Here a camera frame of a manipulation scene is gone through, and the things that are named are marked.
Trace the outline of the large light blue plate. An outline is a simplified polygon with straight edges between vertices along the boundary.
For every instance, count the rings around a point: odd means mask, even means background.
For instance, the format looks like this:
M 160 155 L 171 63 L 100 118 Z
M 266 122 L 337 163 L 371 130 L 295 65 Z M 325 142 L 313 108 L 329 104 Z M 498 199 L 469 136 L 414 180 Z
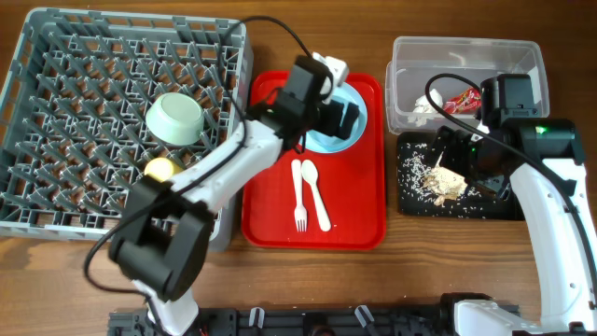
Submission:
M 358 117 L 346 140 L 336 136 L 327 136 L 317 131 L 307 132 L 306 148 L 312 152 L 322 154 L 341 152 L 353 146 L 366 129 L 368 123 L 368 110 L 364 99 L 353 86 L 348 83 L 343 83 L 339 89 L 335 89 L 332 95 L 332 102 L 343 104 L 342 115 L 347 113 L 350 105 L 356 105 L 358 107 Z

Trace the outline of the red snack wrapper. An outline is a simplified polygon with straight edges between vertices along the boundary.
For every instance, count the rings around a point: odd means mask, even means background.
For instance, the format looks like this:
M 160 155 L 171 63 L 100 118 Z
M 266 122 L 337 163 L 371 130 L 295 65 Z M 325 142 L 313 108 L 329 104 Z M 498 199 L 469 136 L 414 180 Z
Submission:
M 469 88 L 457 96 L 449 99 L 443 106 L 443 109 L 449 114 L 469 114 L 474 115 L 481 107 L 481 98 L 478 90 Z

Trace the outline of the white plastic spoon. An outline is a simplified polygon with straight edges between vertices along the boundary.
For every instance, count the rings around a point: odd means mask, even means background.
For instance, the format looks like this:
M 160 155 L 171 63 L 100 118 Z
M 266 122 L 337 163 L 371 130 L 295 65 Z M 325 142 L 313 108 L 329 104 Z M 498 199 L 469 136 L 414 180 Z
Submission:
M 321 231 L 328 232 L 331 230 L 331 222 L 317 186 L 318 170 L 315 164 L 311 160 L 305 160 L 301 164 L 301 174 L 311 187 L 319 227 Z

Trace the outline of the white plastic fork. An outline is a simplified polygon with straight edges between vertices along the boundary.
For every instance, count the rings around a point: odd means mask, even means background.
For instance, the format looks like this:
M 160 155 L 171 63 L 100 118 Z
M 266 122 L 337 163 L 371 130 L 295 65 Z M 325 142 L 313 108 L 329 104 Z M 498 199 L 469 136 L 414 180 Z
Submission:
M 294 209 L 294 219 L 298 232 L 305 232 L 307 230 L 308 218 L 307 210 L 303 204 L 302 199 L 302 175 L 301 162 L 294 159 L 291 161 L 291 173 L 293 178 L 293 186 L 295 191 L 296 206 Z

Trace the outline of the green bowl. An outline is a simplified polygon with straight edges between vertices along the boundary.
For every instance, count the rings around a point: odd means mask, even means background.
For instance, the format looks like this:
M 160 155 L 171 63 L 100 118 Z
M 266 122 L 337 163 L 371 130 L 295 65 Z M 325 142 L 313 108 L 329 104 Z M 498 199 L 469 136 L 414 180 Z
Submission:
M 195 144 L 203 130 L 203 109 L 190 96 L 163 93 L 146 112 L 146 125 L 160 140 L 176 146 Z

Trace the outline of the yellow cup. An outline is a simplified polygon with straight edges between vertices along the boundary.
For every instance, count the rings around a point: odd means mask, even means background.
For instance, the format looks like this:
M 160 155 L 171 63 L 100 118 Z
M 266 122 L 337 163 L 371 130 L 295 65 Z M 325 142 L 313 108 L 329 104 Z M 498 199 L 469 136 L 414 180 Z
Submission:
M 183 171 L 184 169 L 175 162 L 159 157 L 146 164 L 144 175 L 151 176 L 159 182 L 163 182 Z

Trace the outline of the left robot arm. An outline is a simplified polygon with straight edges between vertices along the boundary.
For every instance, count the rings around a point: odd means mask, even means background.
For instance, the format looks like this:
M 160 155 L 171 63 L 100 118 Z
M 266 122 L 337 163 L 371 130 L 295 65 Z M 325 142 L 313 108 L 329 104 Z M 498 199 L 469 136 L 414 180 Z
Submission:
M 255 175 L 302 146 L 306 132 L 337 133 L 342 110 L 332 93 L 348 74 L 339 59 L 299 55 L 285 85 L 251 106 L 207 157 L 164 182 L 144 176 L 133 185 L 108 255 L 145 296 L 159 334 L 183 335 L 199 315 L 191 286 L 216 212 Z

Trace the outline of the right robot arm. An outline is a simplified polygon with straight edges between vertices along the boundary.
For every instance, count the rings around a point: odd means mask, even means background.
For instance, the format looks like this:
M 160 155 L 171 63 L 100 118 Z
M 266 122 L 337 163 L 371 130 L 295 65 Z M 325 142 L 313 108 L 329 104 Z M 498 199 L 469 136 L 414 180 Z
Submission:
M 484 133 L 441 106 L 458 125 L 442 126 L 431 163 L 498 198 L 519 202 L 535 256 L 541 293 L 537 323 L 491 299 L 449 304 L 456 335 L 593 335 L 596 332 L 596 230 L 586 192 L 585 152 L 569 119 L 539 117 L 527 75 L 505 74 L 472 84 Z

